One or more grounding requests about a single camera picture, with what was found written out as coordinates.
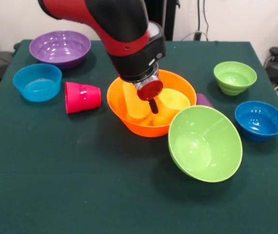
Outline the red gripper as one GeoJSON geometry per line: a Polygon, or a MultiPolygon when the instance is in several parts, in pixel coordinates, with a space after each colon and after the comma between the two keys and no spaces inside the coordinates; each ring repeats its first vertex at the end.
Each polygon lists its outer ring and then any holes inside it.
{"type": "Polygon", "coordinates": [[[148,78],[136,83],[137,95],[141,100],[148,100],[153,114],[159,112],[155,97],[163,89],[163,83],[158,78],[148,78]]]}

